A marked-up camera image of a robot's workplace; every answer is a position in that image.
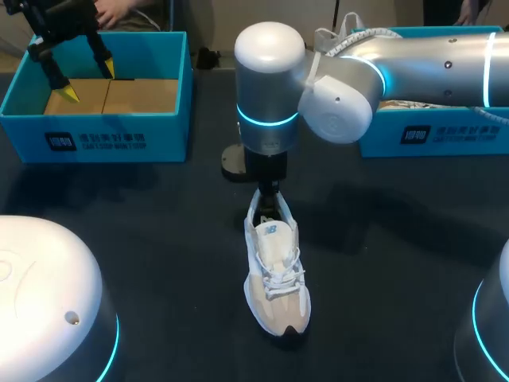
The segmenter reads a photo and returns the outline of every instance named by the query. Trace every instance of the white sneaker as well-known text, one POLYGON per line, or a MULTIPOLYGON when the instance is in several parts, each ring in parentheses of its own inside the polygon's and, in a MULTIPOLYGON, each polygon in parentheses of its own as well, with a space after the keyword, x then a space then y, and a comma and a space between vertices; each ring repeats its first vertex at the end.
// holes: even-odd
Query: white sneaker
POLYGON ((311 299, 299 256, 297 222, 281 193, 275 197, 279 217, 255 216, 256 190, 244 221, 249 275, 244 283, 247 304, 268 333, 303 333, 309 324, 311 299))

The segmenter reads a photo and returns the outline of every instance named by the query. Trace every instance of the black table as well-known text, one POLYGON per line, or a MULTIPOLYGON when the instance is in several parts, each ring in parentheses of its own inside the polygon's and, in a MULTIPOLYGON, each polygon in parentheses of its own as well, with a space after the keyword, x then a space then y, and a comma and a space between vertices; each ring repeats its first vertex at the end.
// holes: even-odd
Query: black table
POLYGON ((5 214, 53 220, 90 247, 119 312, 126 381, 457 381, 453 334, 509 233, 507 157, 362 159, 301 127, 282 192, 313 312, 280 349, 243 296, 255 185, 237 141, 234 73, 196 74, 185 164, 24 166, 0 135, 5 214))

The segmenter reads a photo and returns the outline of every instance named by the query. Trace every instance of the blue plastic bin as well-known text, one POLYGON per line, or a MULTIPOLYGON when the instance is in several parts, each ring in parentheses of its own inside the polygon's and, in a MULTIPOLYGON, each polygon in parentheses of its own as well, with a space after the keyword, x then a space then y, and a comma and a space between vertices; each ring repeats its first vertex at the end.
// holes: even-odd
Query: blue plastic bin
MULTIPOLYGON (((40 65, 25 54, 0 107, 0 123, 21 160, 183 162, 192 102, 186 34, 111 32, 102 37, 117 78, 179 80, 175 112, 43 115, 51 89, 40 65)), ((102 78, 85 37, 66 41, 53 53, 67 77, 102 78)))
MULTIPOLYGON (((498 26, 391 28, 405 38, 492 33, 498 26)), ((509 107, 491 113, 509 118, 509 107)), ((467 108, 377 111, 360 139, 365 158, 509 154, 509 128, 467 108)))

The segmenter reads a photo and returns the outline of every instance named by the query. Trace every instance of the person's hand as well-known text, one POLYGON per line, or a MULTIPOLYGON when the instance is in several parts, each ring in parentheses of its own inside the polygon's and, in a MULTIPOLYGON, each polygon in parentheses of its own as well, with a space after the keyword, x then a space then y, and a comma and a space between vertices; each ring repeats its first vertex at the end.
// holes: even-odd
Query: person's hand
POLYGON ((111 29, 130 12, 130 0, 96 0, 97 20, 103 29, 111 29))
POLYGON ((479 16, 479 0, 463 0, 460 17, 454 25, 475 25, 479 16))

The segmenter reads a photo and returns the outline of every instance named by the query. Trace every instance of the shoe sole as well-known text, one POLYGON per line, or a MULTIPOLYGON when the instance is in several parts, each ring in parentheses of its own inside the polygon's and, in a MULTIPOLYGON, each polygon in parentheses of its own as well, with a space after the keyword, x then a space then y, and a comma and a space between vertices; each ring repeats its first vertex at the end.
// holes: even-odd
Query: shoe sole
MULTIPOLYGON (((309 325, 309 319, 311 318, 311 296, 309 295, 308 288, 306 286, 304 286, 304 288, 305 288, 305 293, 306 293, 307 300, 308 300, 308 312, 309 312, 309 314, 308 314, 308 321, 305 323, 305 328, 304 328, 304 329, 306 329, 308 327, 308 325, 309 325)), ((281 336, 279 336, 279 335, 277 335, 275 333, 272 333, 270 330, 268 330, 267 327, 263 324, 263 321, 260 319, 260 317, 256 313, 256 310, 253 309, 253 306, 251 305, 251 295, 249 293, 249 275, 247 276, 247 279, 244 282, 244 294, 246 295, 247 305, 249 306, 249 309, 251 310, 251 313, 253 314, 253 316, 256 319, 256 321, 258 322, 258 324, 263 328, 263 330, 265 330, 271 336, 281 337, 281 336)))

